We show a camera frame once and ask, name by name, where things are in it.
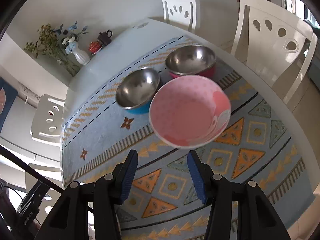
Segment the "white chair right side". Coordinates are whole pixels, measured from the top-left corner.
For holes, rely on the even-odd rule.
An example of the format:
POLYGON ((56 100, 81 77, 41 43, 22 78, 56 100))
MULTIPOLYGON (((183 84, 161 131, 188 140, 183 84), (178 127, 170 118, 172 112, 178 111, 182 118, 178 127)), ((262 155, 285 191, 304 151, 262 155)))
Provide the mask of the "white chair right side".
POLYGON ((283 98, 283 102, 288 103, 308 71, 317 46, 316 34, 305 21, 272 2, 240 0, 231 55, 236 54, 244 22, 248 23, 246 65, 270 87, 297 59, 305 42, 310 42, 300 71, 283 98))

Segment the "white ribbed vase with flowers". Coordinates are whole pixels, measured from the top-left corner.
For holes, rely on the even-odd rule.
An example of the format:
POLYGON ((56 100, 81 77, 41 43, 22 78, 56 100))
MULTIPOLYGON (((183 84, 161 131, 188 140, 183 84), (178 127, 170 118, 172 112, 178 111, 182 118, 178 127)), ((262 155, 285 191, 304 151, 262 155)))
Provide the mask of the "white ribbed vase with flowers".
POLYGON ((90 61, 90 56, 87 52, 80 49, 79 40, 87 34, 87 26, 78 28, 78 22, 75 21, 71 26, 65 27, 61 24, 58 28, 53 29, 53 33, 57 36, 62 51, 68 55, 74 55, 76 61, 85 66, 90 61))

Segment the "white chair near left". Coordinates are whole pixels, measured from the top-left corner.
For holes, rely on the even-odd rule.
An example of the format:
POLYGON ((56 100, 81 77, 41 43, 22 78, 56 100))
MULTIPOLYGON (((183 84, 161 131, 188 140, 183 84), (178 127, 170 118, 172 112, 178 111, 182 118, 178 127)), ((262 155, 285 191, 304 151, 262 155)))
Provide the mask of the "white chair near left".
MULTIPOLYGON (((51 182, 53 182, 57 186, 63 188, 62 175, 61 175, 60 168, 42 166, 42 165, 37 165, 32 163, 29 163, 29 166, 32 167, 35 171, 37 171, 39 174, 49 179, 51 182)), ((37 182, 36 178, 34 178, 32 175, 25 172, 25 189, 27 192, 31 190, 31 188, 36 184, 36 182, 37 182)), ((42 224, 44 222, 48 213, 51 211, 55 202, 58 200, 60 196, 61 194, 55 191, 54 189, 50 188, 48 190, 46 195, 41 200, 39 213, 36 216, 39 224, 42 224)))

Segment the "magenta steel bowl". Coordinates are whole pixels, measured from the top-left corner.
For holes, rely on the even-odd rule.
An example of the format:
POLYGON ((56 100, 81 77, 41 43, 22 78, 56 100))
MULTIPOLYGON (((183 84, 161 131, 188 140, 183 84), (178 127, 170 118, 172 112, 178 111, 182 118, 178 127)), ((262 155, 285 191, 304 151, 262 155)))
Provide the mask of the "magenta steel bowl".
POLYGON ((173 78, 185 75, 212 77, 216 54, 208 47, 189 45, 177 48, 165 59, 165 66, 173 78))

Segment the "white chair far end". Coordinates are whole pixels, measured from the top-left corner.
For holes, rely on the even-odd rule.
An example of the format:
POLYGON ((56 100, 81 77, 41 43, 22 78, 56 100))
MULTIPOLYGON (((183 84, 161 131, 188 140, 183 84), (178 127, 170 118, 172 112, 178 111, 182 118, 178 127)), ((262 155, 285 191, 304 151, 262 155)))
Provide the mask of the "white chair far end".
POLYGON ((200 0, 162 0, 164 22, 191 33, 200 27, 200 0))

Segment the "blue patterned table mat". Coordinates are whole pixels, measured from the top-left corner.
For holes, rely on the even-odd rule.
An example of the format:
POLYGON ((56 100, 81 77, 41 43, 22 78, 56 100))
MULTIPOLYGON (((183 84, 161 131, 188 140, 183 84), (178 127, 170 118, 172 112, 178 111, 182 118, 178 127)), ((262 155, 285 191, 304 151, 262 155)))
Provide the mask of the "blue patterned table mat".
MULTIPOLYGON (((164 64, 173 50, 194 45, 188 36, 152 47, 129 64, 104 49, 82 68, 67 92, 69 117, 61 139, 63 181, 96 181, 138 152, 129 197, 116 208, 124 239, 203 239, 210 209, 197 197, 187 150, 157 137, 147 114, 132 114, 116 103, 115 93, 131 72, 155 69, 163 82, 164 64)), ((226 179, 257 182, 289 228, 315 200, 304 160, 289 130, 264 98, 236 71, 219 60, 214 81, 231 101, 231 119, 214 141, 196 149, 202 162, 226 179)))

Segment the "blue steel bowl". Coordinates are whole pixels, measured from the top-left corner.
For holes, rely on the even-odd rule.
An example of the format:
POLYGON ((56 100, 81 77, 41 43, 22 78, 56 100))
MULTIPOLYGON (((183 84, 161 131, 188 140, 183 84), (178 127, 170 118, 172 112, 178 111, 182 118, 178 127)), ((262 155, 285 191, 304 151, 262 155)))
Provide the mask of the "blue steel bowl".
POLYGON ((152 68, 135 70, 116 90, 116 103, 132 114, 148 113, 151 102, 162 85, 160 74, 152 68))

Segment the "blue and pink wall hanging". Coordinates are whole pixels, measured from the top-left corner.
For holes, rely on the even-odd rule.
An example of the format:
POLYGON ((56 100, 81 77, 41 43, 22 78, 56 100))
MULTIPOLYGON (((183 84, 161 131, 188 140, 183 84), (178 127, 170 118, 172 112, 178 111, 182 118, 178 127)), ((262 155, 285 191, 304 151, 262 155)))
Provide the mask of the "blue and pink wall hanging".
POLYGON ((12 104, 18 94, 18 91, 0 78, 0 131, 2 130, 5 119, 12 107, 12 104))

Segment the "red lidded sugar bowl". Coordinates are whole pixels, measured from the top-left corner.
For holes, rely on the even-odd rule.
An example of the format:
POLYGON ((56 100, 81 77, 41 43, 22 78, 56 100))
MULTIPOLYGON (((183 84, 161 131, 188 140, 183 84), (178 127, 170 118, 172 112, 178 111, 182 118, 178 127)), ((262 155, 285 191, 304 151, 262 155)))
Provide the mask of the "red lidded sugar bowl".
POLYGON ((88 51, 94 55, 103 47, 100 41, 93 41, 90 43, 88 51))

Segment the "dark brown teapot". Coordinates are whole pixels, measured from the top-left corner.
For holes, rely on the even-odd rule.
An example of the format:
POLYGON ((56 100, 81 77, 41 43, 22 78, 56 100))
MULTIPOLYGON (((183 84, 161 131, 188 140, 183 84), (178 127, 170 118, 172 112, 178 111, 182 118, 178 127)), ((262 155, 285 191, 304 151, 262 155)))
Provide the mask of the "dark brown teapot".
POLYGON ((113 33, 111 30, 105 31, 103 33, 99 33, 98 40, 102 43, 103 46, 107 46, 112 42, 111 40, 112 35, 113 33))

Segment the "white chair far left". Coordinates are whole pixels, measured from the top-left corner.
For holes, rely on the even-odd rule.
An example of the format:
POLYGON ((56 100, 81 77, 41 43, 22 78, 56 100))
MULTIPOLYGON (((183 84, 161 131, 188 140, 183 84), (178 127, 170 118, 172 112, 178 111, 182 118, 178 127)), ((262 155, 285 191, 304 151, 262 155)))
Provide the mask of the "white chair far left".
POLYGON ((59 147, 64 104, 64 100, 48 94, 41 96, 31 124, 33 140, 59 147))

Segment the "pink ceramic bowl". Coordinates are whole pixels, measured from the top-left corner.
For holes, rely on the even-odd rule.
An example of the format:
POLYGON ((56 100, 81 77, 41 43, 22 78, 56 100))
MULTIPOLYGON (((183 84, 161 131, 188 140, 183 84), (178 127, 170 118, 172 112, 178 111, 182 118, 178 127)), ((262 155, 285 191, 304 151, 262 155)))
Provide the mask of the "pink ceramic bowl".
POLYGON ((213 80, 199 75, 172 79, 154 96, 149 122, 174 148, 195 149, 216 139, 231 117, 228 96, 213 80))

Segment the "white chair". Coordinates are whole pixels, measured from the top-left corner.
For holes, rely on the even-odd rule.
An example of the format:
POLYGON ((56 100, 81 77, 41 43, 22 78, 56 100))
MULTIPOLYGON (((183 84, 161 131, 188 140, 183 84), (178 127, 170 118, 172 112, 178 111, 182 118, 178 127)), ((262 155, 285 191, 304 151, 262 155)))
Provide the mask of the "white chair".
POLYGON ((240 0, 231 55, 236 54, 244 22, 248 23, 246 65, 270 87, 297 59, 305 42, 310 42, 300 71, 283 98, 283 102, 288 103, 308 71, 317 46, 316 34, 305 21, 272 2, 240 0))
MULTIPOLYGON (((37 165, 32 163, 29 163, 29 166, 32 167, 35 171, 37 171, 39 174, 49 179, 51 182, 53 182, 57 186, 63 188, 62 175, 61 175, 60 168, 42 166, 42 165, 37 165)), ((34 178, 32 175, 25 172, 25 189, 27 192, 31 190, 31 188, 36 184, 36 182, 37 182, 36 178, 34 178)), ((51 211, 55 202, 58 200, 60 196, 61 194, 55 191, 54 189, 50 188, 48 190, 46 195, 41 200, 39 213, 36 216, 39 224, 42 224, 44 222, 48 213, 51 211)))
POLYGON ((41 96, 31 124, 33 140, 59 147, 64 104, 64 100, 48 94, 41 96))

